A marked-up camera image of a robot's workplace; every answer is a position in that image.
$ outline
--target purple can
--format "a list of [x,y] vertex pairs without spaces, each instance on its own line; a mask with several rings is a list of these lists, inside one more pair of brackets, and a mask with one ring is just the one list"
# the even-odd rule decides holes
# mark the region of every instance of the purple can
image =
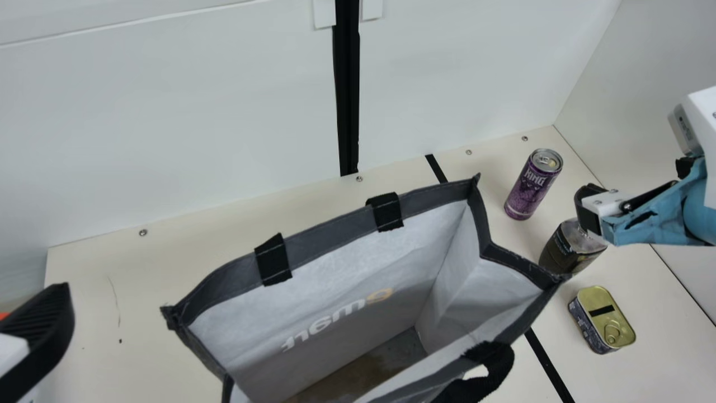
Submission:
[[556,151],[547,148],[535,150],[505,201],[505,213],[519,220],[532,217],[557,175],[562,172],[562,166],[562,157]]

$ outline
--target black floor stripe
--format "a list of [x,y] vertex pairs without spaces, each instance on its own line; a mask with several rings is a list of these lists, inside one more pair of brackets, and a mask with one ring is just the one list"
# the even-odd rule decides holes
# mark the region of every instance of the black floor stripe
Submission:
[[547,377],[552,382],[554,390],[557,391],[557,394],[562,399],[562,402],[574,403],[574,399],[572,399],[572,395],[569,393],[567,386],[562,381],[562,378],[561,376],[559,376],[559,373],[554,368],[554,365],[552,365],[552,361],[549,359],[547,352],[544,351],[542,343],[539,342],[539,340],[537,339],[537,335],[532,330],[532,328],[530,328],[530,330],[525,333],[525,337],[527,338],[527,341],[532,347],[532,350],[535,352],[535,355],[537,356],[537,359],[539,360],[540,364],[542,364],[542,368],[547,373]]
[[432,154],[427,154],[425,156],[425,159],[427,159],[427,163],[430,164],[430,168],[432,168],[432,172],[435,174],[437,181],[439,181],[441,184],[447,182],[448,178],[445,177],[445,174],[442,172],[440,165],[437,164],[435,156]]
[[336,0],[333,75],[336,86],[338,156],[341,176],[358,172],[360,91],[359,0]]
[[[435,156],[432,154],[427,154],[425,156],[425,159],[427,160],[427,163],[430,164],[430,168],[432,168],[432,172],[435,174],[437,180],[441,184],[447,182],[448,178],[445,176],[445,173],[442,172],[442,169],[437,163]],[[532,351],[534,351],[540,364],[542,364],[542,368],[547,374],[547,377],[549,378],[550,382],[552,382],[554,390],[557,391],[557,394],[562,399],[562,402],[574,403],[574,399],[572,399],[572,395],[569,393],[567,386],[562,381],[562,378],[561,376],[559,376],[559,373],[554,368],[554,365],[552,365],[552,361],[549,359],[547,352],[544,351],[542,343],[539,342],[539,339],[537,339],[537,335],[534,331],[532,331],[532,328],[530,328],[530,330],[525,333],[525,337],[527,338],[527,342],[529,342],[530,347],[532,347]]]

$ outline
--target white bag lining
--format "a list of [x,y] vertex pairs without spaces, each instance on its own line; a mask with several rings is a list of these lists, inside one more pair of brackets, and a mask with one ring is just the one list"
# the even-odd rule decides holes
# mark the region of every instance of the white bag lining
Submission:
[[371,233],[293,275],[219,303],[189,326],[256,403],[282,402],[411,326],[428,353],[441,355],[541,293],[522,274],[480,258],[466,201]]

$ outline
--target dark bottle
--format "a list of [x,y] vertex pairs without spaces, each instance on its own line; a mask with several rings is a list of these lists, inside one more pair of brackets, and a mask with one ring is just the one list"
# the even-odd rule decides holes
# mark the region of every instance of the dark bottle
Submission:
[[581,272],[606,249],[606,244],[587,234],[577,218],[561,223],[547,241],[539,265],[554,274]]

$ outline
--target gold lid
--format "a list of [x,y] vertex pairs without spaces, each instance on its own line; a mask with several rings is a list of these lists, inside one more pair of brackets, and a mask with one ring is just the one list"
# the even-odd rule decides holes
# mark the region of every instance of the gold lid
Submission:
[[636,341],[634,329],[606,288],[598,285],[582,288],[577,300],[604,343],[619,349]]

